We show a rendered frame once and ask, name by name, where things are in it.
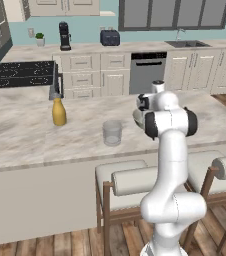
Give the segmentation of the black coffee machine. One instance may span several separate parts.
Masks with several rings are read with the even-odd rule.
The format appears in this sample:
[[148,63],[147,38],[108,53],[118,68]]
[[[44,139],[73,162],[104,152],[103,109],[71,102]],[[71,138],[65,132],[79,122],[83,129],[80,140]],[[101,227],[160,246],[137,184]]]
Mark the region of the black coffee machine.
[[70,38],[71,35],[69,33],[68,24],[64,21],[59,23],[59,34],[60,34],[60,50],[61,51],[69,51],[71,49],[70,46]]

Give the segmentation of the cream drawer cupboard run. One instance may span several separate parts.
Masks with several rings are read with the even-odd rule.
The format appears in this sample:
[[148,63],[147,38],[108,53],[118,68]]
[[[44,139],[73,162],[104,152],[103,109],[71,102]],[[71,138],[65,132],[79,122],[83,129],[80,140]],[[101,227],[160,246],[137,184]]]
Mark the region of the cream drawer cupboard run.
[[128,53],[58,54],[53,59],[63,75],[61,92],[66,99],[129,94]]

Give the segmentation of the cream door cupboard run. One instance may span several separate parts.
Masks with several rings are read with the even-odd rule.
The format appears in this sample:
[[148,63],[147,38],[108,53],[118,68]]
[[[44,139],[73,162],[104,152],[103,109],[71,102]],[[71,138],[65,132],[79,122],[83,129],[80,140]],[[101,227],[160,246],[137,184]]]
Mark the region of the cream door cupboard run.
[[164,81],[167,90],[226,94],[226,48],[169,51]]

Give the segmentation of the wooden stool cream cushion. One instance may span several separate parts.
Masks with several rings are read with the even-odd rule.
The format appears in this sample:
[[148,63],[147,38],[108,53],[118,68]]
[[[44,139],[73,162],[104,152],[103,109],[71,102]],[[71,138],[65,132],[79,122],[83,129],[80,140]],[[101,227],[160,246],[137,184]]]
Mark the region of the wooden stool cream cushion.
[[[143,219],[141,200],[152,190],[158,173],[143,160],[103,164],[95,168],[97,230],[104,233],[104,256],[111,256],[109,228],[128,219]],[[177,189],[185,192],[184,184]]]
[[[226,204],[226,156],[217,150],[190,153],[185,188],[201,194],[208,207]],[[217,254],[222,252],[225,243],[226,231]]]

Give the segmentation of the dark framed window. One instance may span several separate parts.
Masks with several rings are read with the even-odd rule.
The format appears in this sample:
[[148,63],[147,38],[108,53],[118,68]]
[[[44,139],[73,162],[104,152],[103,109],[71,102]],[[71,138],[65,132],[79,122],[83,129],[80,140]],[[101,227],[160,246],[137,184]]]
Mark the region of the dark framed window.
[[119,0],[119,31],[224,29],[226,0]]

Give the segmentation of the yellow bottle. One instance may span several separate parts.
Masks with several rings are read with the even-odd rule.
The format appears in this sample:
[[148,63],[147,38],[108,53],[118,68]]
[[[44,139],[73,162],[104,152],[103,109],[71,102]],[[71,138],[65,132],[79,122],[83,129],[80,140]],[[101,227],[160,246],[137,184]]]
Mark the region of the yellow bottle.
[[66,121],[67,121],[66,110],[60,98],[55,98],[53,100],[52,117],[53,117],[53,123],[56,126],[63,126],[66,124]]

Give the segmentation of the steel sink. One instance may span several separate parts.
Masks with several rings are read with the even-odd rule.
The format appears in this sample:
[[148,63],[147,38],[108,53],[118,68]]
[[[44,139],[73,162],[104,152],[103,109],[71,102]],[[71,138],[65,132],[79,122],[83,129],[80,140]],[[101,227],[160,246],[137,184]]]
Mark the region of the steel sink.
[[194,47],[211,47],[209,44],[198,40],[188,40],[188,41],[165,41],[165,43],[175,47],[175,48],[194,48]]

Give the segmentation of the black hob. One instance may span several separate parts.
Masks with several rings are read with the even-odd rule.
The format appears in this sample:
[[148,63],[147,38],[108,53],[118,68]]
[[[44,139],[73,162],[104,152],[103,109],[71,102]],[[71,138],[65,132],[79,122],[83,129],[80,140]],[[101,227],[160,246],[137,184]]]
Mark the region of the black hob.
[[5,62],[0,64],[0,89],[51,86],[55,82],[54,61]]

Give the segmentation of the grey oven front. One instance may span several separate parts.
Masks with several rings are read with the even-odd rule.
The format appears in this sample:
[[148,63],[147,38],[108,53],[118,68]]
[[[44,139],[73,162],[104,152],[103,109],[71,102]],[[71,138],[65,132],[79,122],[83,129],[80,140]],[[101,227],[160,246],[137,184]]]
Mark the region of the grey oven front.
[[58,64],[55,64],[54,82],[49,89],[49,99],[64,98],[63,74],[58,71]]

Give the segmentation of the dark blue toaster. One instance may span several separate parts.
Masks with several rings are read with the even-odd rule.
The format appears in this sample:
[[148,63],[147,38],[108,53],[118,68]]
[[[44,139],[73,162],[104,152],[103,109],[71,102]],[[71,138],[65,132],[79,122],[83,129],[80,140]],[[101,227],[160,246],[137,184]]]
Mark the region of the dark blue toaster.
[[103,46],[119,46],[120,34],[117,30],[102,30],[100,32],[100,43]]

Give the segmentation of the cream wall cupboards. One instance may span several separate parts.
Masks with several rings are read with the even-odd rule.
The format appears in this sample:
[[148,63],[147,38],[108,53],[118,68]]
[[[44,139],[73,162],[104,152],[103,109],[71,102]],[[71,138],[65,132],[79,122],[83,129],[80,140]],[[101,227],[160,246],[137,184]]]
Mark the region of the cream wall cupboards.
[[99,16],[100,0],[3,0],[9,22],[30,17]]

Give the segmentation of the clear glass cup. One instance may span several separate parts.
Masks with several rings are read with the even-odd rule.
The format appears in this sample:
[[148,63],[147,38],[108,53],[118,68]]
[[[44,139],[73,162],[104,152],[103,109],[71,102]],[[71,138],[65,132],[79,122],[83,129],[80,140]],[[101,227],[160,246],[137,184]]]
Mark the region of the clear glass cup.
[[117,146],[121,143],[122,123],[119,120],[108,120],[103,123],[103,141],[107,146]]

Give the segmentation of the small potted plant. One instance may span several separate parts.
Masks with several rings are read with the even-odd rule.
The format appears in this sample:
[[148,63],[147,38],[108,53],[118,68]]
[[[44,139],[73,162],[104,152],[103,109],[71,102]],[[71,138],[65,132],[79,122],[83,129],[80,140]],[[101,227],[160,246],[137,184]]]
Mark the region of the small potted plant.
[[35,38],[38,47],[43,47],[45,45],[45,37],[43,33],[37,33],[35,35]]

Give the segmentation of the steel tap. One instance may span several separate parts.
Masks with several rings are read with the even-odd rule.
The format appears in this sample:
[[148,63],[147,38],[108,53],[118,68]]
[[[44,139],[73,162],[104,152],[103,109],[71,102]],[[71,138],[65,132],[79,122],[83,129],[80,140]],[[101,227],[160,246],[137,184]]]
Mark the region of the steel tap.
[[181,33],[181,32],[186,33],[186,30],[183,29],[183,28],[178,28],[177,34],[176,34],[176,39],[175,39],[176,41],[181,40],[181,38],[180,38],[180,33]]

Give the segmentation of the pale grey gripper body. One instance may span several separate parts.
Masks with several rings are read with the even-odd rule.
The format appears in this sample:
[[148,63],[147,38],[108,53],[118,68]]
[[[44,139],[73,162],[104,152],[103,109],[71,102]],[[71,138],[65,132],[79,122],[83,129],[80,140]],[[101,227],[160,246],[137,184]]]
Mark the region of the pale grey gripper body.
[[143,112],[140,111],[139,109],[135,109],[133,111],[133,119],[136,123],[136,125],[143,129],[144,128],[144,123],[143,123]]

